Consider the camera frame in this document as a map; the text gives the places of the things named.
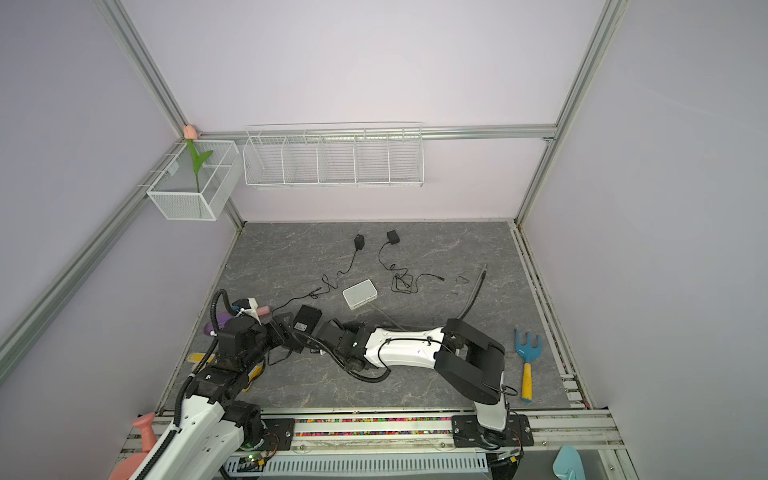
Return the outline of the black network switch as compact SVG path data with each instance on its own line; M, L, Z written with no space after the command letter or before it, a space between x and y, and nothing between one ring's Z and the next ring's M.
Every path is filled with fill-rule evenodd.
M293 330L312 335L322 318L322 311L309 305L302 305L293 319Z

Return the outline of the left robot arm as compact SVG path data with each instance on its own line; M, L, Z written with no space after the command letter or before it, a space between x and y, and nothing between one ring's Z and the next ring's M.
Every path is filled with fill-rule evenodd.
M218 290L209 304L212 343L186 377L174 401L173 418L132 479L228 479L237 452L253 454L257 470L291 448L294 425L270 420L260 406L238 396L264 372L271 350L287 331L260 320L255 299L230 302Z

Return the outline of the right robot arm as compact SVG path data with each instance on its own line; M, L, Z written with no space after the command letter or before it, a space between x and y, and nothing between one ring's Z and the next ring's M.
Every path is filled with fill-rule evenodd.
M395 367L432 370L474 406L453 419L454 444L487 451L533 445L527 418L513 413L505 384L506 350L461 319L423 331L393 331L329 321L304 342L328 354L350 376L367 383L386 380Z

